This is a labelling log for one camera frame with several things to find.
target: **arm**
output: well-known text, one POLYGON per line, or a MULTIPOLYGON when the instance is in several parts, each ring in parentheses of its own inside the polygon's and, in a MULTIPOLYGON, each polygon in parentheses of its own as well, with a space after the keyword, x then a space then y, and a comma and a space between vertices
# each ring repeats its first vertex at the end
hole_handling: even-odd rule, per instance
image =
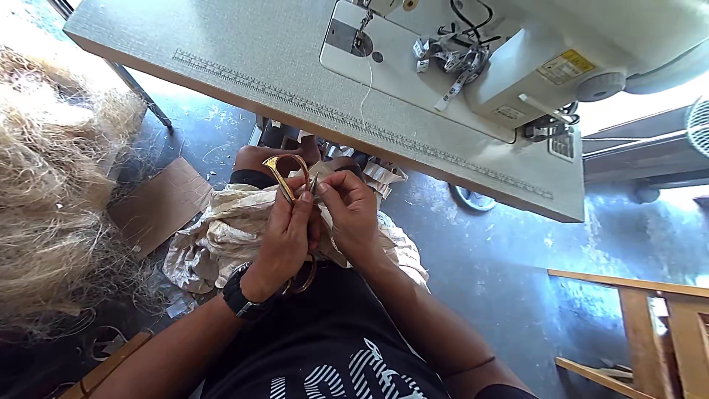
MULTIPOLYGON (((303 177, 288 181, 293 190, 303 177)), ((308 252, 313 196, 291 205, 278 192, 258 259, 241 278, 243 295, 263 302, 295 275, 308 252)), ((317 242, 318 236, 311 239, 317 242)), ((126 359, 92 398, 186 398, 246 323, 221 294, 175 322, 126 359)))
POLYGON ((359 270, 409 344, 453 398, 503 383, 529 391, 467 323, 415 284, 375 244, 376 200, 350 171, 328 176, 318 194, 332 214, 337 247, 359 270))

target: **ruler markings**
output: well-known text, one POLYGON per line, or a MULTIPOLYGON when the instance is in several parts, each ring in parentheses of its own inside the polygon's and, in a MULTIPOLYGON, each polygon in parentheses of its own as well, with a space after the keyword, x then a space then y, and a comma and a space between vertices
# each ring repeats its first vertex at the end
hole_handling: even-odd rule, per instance
POLYGON ((180 49, 176 50, 175 54, 172 56, 172 59, 182 64, 188 65, 189 67, 192 67, 196 70, 206 72, 210 75, 214 75, 228 82, 232 82, 234 84, 238 84, 261 94, 267 95, 268 97, 278 99, 279 101, 285 102, 293 106, 297 106, 298 108, 304 111, 310 112, 325 119, 330 119, 331 121, 348 126, 352 129, 356 129, 358 131, 361 131, 362 133, 369 134, 370 136, 377 137, 380 140, 396 144, 397 146, 406 148, 415 153, 427 155, 431 158, 445 160, 454 165, 474 170, 475 172, 492 177, 493 179, 499 180, 509 185, 519 187, 528 192, 533 192, 550 200, 554 199, 553 193, 548 190, 544 190, 541 187, 537 187, 523 180, 519 180, 516 177, 506 175, 505 173, 500 173, 497 170, 476 165, 455 154, 451 154, 439 148, 429 146, 427 144, 421 143, 420 141, 414 140, 399 133, 395 133, 388 129, 384 129, 369 122, 362 123, 361 119, 356 119, 355 117, 337 109, 334 109, 331 106, 319 104, 311 99, 307 99, 297 94, 287 92, 286 90, 275 87, 272 84, 262 82, 256 79, 255 77, 246 75, 243 72, 234 71, 229 67, 191 54, 187 51, 183 51, 180 49))

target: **scissor handle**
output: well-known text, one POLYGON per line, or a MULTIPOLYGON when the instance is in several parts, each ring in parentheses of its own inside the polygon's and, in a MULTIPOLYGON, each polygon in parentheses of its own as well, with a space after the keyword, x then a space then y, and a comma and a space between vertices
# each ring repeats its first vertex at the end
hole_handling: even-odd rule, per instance
POLYGON ((310 182, 310 176, 308 175, 308 166, 306 165, 305 160, 300 156, 300 155, 295 155, 295 154, 281 154, 281 155, 274 155, 271 158, 266 159, 263 164, 267 166, 271 172, 273 172, 273 176, 276 178, 278 181, 278 184, 281 186, 281 191, 284 193, 286 196, 286 200, 291 203, 291 205, 295 202, 296 196, 293 194, 293 190, 291 190, 290 187, 288 187, 288 183, 286 182, 286 179, 281 176, 280 173, 278 173, 278 161, 281 160, 282 158, 285 157, 290 157, 296 160, 298 164, 301 167, 301 170, 303 171, 303 176, 306 177, 306 187, 308 187, 308 182, 310 182))

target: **white table top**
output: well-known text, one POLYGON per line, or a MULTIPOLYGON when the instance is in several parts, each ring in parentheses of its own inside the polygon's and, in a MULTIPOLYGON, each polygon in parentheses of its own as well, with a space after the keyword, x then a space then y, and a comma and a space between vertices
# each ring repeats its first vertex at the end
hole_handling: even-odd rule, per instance
MULTIPOLYGON (((546 143, 507 144, 374 89, 362 106, 363 123, 367 87, 318 59, 334 6, 334 0, 84 0, 65 32, 90 53, 229 104, 520 209, 583 220, 578 135, 572 163, 549 154, 546 143)), ((389 18, 418 31, 426 24, 421 8, 389 18)))

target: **warning label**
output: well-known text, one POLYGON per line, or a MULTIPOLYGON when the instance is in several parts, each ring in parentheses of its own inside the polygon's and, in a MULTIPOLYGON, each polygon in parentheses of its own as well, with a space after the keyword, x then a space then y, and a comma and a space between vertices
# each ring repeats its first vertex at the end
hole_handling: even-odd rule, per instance
POLYGON ((495 114, 502 115, 502 116, 504 116, 504 117, 506 117, 507 119, 510 119, 510 120, 512 120, 512 121, 514 121, 515 119, 519 119, 519 118, 521 118, 521 117, 523 117, 523 116, 525 115, 523 112, 518 111, 518 110, 516 110, 516 109, 514 109, 514 108, 512 108, 511 106, 508 106, 508 105, 499 106, 499 107, 496 108, 493 112, 494 112, 495 114))
POLYGON ((596 66, 586 58, 581 57, 575 50, 569 50, 559 57, 537 68, 537 72, 556 85, 564 84, 580 76, 596 66))

